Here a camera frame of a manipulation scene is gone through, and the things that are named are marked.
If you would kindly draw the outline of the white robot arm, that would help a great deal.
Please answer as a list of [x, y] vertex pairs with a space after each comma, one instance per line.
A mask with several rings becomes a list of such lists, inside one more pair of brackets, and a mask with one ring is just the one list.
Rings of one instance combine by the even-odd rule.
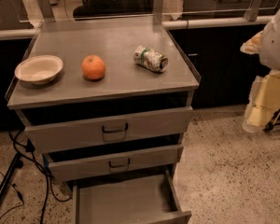
[[256, 76], [253, 81], [242, 124], [246, 132], [258, 133], [280, 109], [280, 9], [240, 51], [258, 54], [259, 62], [270, 69], [268, 75]]

